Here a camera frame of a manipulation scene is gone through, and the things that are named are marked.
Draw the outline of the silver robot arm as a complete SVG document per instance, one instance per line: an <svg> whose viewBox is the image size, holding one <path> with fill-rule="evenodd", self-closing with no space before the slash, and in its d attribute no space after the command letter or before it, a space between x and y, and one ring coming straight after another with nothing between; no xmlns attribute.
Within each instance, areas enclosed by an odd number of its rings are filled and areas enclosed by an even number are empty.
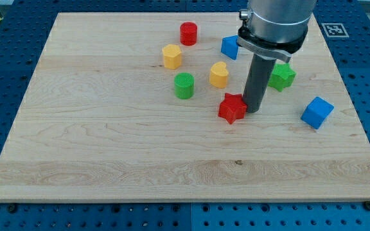
<svg viewBox="0 0 370 231"><path fill-rule="evenodd" d="M289 62L308 32L316 0L248 0L237 44L265 59Z"/></svg>

